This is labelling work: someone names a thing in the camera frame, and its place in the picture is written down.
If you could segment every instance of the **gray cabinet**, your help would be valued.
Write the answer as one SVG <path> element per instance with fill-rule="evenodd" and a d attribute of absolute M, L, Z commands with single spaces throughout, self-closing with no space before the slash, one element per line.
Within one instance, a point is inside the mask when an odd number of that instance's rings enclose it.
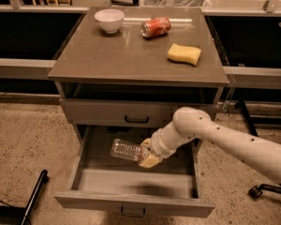
<path fill-rule="evenodd" d="M 68 190 L 55 198 L 66 208 L 124 216 L 207 217 L 214 206 L 200 199 L 200 142 L 149 170 L 110 155 L 113 139 L 141 143 L 179 107 L 215 116 L 228 80 L 204 16 L 197 8 L 119 7 L 126 15 L 123 26 L 106 36 L 94 19 L 100 9 L 90 8 L 49 74 L 81 141 Z M 143 38 L 141 23 L 161 16 L 170 18 L 169 33 Z M 196 67 L 167 59 L 174 42 L 202 49 Z"/>

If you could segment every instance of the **can lid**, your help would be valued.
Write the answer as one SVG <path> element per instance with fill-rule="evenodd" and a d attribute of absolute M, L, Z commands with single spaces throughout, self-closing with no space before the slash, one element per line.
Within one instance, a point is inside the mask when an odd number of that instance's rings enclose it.
<path fill-rule="evenodd" d="M 148 26 L 145 22 L 143 22 L 140 26 L 140 31 L 141 31 L 141 34 L 145 37 L 145 38 L 148 38 L 150 33 L 149 33 L 149 29 L 148 29 Z"/>

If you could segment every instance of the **speckled concrete floor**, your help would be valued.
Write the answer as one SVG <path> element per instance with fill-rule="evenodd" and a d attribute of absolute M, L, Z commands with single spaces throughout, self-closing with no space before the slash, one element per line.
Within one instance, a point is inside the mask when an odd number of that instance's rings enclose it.
<path fill-rule="evenodd" d="M 247 131 L 240 114 L 220 113 L 215 121 Z M 259 129 L 259 134 L 281 143 L 281 130 Z M 246 194 L 254 185 L 272 182 L 208 142 L 202 144 L 199 153 L 201 198 L 215 203 L 215 210 L 207 218 L 132 218 L 110 212 L 65 209 L 53 194 L 66 189 L 79 147 L 74 129 L 58 105 L 58 97 L 0 96 L 0 200 L 25 206 L 40 172 L 46 169 L 50 181 L 30 217 L 33 225 L 281 225 L 281 195 L 264 192 L 253 201 Z"/>

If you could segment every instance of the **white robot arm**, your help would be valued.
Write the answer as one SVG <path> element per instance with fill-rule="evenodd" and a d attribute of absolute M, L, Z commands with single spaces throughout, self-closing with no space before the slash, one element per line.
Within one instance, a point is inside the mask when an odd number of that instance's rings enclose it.
<path fill-rule="evenodd" d="M 150 168 L 194 139 L 209 141 L 281 185 L 281 144 L 213 122 L 201 110 L 183 107 L 165 127 L 140 145 L 139 164 Z"/>

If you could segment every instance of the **closed drawer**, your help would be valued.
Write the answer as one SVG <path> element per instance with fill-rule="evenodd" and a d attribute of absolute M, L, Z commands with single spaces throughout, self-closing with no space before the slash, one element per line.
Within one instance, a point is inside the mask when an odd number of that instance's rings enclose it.
<path fill-rule="evenodd" d="M 80 125 L 160 128 L 177 106 L 153 102 L 61 99 L 67 121 Z"/>
<path fill-rule="evenodd" d="M 129 217 L 147 214 L 206 218 L 214 209 L 199 197 L 193 144 L 151 169 L 110 155 L 115 138 L 141 143 L 151 128 L 134 127 L 110 134 L 107 127 L 88 127 L 67 191 L 55 199 L 65 208 L 108 210 Z"/>

